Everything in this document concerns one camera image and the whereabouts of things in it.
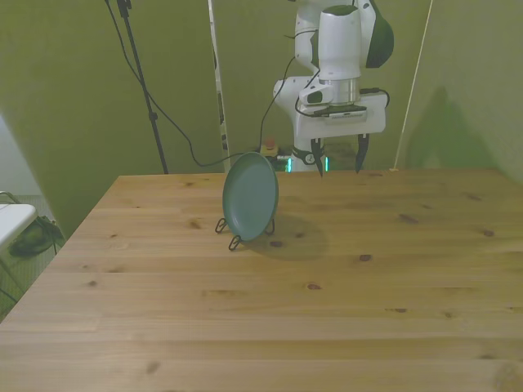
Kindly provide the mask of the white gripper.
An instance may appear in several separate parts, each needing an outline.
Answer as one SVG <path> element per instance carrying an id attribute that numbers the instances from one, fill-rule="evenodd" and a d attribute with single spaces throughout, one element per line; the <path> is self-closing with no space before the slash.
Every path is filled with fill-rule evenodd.
<path id="1" fill-rule="evenodd" d="M 358 135 L 355 172 L 359 173 L 369 148 L 369 135 L 386 128 L 387 95 L 383 92 L 363 95 L 358 102 L 365 111 L 344 111 L 328 117 L 310 118 L 297 114 L 294 133 L 297 137 L 312 139 L 311 152 L 320 176 L 324 174 L 324 147 L 320 138 Z"/>

